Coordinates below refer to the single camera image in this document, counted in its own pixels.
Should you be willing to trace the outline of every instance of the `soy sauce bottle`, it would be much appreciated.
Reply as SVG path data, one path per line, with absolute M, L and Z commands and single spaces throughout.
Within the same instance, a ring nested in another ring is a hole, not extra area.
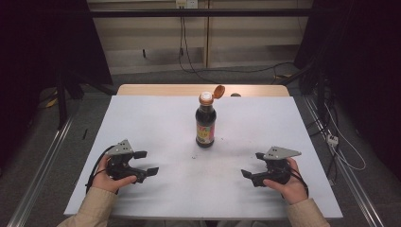
M 210 148 L 215 142 L 216 110 L 213 108 L 214 98 L 221 98 L 225 88 L 219 85 L 215 92 L 203 92 L 200 94 L 200 106 L 195 113 L 197 120 L 196 141 L 201 148 Z

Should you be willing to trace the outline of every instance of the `beige sleeve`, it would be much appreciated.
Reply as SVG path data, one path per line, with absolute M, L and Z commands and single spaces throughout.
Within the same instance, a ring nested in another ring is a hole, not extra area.
M 78 213 L 66 219 L 58 226 L 107 226 L 107 221 L 116 199 L 117 196 L 112 192 L 91 187 Z
M 330 224 L 313 199 L 300 201 L 287 208 L 292 227 L 327 227 Z

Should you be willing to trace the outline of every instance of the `white table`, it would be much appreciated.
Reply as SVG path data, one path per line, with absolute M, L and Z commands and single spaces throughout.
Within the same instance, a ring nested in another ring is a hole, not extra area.
M 147 219 L 285 218 L 281 195 L 253 187 L 240 169 L 266 170 L 255 158 L 271 146 L 302 152 L 294 159 L 326 218 L 342 213 L 325 178 L 292 97 L 226 97 L 215 100 L 216 142 L 209 149 L 195 142 L 197 96 L 114 96 L 65 210 L 74 215 L 85 196 L 85 184 L 100 153 L 128 139 L 146 159 L 131 166 L 158 166 L 156 176 L 119 191 L 112 215 Z

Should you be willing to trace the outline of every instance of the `metal rail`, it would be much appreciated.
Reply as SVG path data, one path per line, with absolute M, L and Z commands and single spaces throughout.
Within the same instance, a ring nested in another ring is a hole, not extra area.
M 338 9 L 93 9 L 47 10 L 41 14 L 69 17 L 307 17 L 328 16 Z
M 321 130 L 323 128 L 323 124 L 319 120 L 319 116 L 317 114 L 317 106 L 315 102 L 313 101 L 312 98 L 308 98 L 304 96 L 304 101 L 307 106 L 307 108 L 310 111 L 310 114 L 316 121 L 316 124 Z M 322 132 L 323 140 L 325 141 L 326 134 L 325 132 Z M 334 155 L 334 149 L 331 148 L 331 153 Z M 341 158 L 345 160 L 344 155 L 342 154 L 342 151 L 339 149 L 338 154 L 341 155 Z M 369 223 L 369 226 L 372 227 L 379 227 L 379 226 L 384 226 L 384 223 L 382 222 L 379 214 L 377 213 L 374 204 L 372 203 L 371 199 L 369 198 L 368 194 L 366 191 L 363 189 L 362 185 L 360 184 L 359 180 L 357 179 L 357 176 L 355 175 L 353 169 L 349 167 L 347 164 L 342 162 L 338 156 L 336 156 L 336 162 L 338 164 L 338 167 L 340 168 L 340 171 L 347 182 L 349 188 L 351 189 L 352 194 L 354 195 L 357 204 L 359 205 L 359 208 L 363 215 L 365 216 L 366 220 Z
M 42 163 L 35 174 L 35 177 L 33 178 L 26 193 L 24 194 L 16 210 L 14 211 L 14 214 L 12 215 L 9 224 L 7 225 L 8 227 L 23 227 L 25 225 L 30 211 L 32 210 L 32 207 L 42 190 L 47 174 L 52 167 L 54 161 L 56 160 L 62 142 L 64 141 L 64 138 L 70 129 L 73 118 L 78 111 L 78 103 L 74 104 L 76 105 L 73 105 L 73 110 L 68 117 L 66 123 L 60 130 L 56 132 L 50 148 L 47 150 L 47 153 L 45 154 L 44 159 L 42 160 Z

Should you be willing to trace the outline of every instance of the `hand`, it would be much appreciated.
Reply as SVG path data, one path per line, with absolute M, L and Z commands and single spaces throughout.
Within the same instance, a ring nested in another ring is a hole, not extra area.
M 115 193 L 120 187 L 134 183 L 136 181 L 136 176 L 129 176 L 118 181 L 111 179 L 105 171 L 109 158 L 109 156 L 104 155 L 100 160 L 92 186 Z
M 287 161 L 289 162 L 289 166 L 291 168 L 293 168 L 297 172 L 299 172 L 298 165 L 297 165 L 297 162 L 295 162 L 295 160 L 293 160 L 291 158 L 287 158 Z M 307 194 L 306 194 L 304 185 L 298 179 L 294 178 L 293 176 L 291 176 L 291 178 L 289 178 L 289 181 L 284 185 L 274 182 L 272 180 L 268 180 L 268 179 L 265 179 L 263 181 L 263 184 L 271 189 L 279 191 L 283 195 L 284 199 L 290 205 L 298 203 L 300 201 L 307 200 Z

